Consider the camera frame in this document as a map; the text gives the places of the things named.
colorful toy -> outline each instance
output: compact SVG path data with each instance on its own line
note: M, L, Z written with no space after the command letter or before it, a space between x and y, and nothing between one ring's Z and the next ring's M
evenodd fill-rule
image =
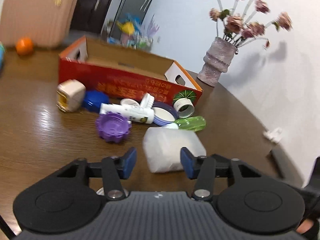
M69 79L58 85L57 107L63 112L74 112L82 104L85 86L75 79Z
M0 42L0 70L2 68L2 62L3 62L3 55L4 55L4 46Z
M25 56L33 53L33 42L30 38L25 37L16 43L16 50L18 55Z
M96 127L99 136L106 142L119 143L127 139L131 122L120 113L107 112L101 114L96 120Z
M134 26L132 22L126 22L126 23L120 23L117 22L117 26L119 27L119 29L123 32L128 34L129 36L133 35L134 33Z

box handle hole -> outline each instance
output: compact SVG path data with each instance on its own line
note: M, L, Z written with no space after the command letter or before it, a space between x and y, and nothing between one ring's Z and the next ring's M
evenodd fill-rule
M80 50L77 52L76 54L76 60L79 60L80 59L80 56L81 56L81 53L80 53Z
M176 81L177 84L182 85L182 86L184 86L186 84L185 80L180 75L178 75L175 78L175 81Z

white container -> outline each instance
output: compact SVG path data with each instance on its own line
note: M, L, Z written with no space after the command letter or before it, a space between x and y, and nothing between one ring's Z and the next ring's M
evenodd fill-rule
M131 105L101 104L100 114L106 112L120 113L133 122L152 123L155 116L153 109Z
M193 131L150 127L142 147L152 173L183 170L180 150L187 147L195 156L206 155L206 150Z
M78 80L67 80L58 85L57 106L64 112L74 112L82 104L85 86Z

pink suitcase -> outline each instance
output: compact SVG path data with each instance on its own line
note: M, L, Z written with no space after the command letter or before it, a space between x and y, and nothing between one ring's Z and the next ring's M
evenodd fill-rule
M68 35L77 0L4 0L0 41L14 46L30 37L38 47L54 48Z

dark door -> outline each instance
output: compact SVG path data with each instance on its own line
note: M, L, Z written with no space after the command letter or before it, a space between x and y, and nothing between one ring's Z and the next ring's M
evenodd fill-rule
M111 0L78 0L71 29L100 33Z
M148 6L147 4L151 4L151 3L145 3L144 6L147 6L147 8L145 9L145 7L143 7L141 10L141 5L143 5L143 3L145 2L145 0L122 0L122 3L118 9L118 12L117 12L117 15L116 15L116 18L115 18L115 22L118 21L118 20L124 20L126 19L127 17L127 14L131 14L135 17L138 17L140 19L140 21L142 22L146 13L147 13L147 10L148 10ZM116 24L114 24L112 26L112 29L111 29L111 37L119 40L120 37L121 37L121 31L120 29L118 28L118 26L116 26Z

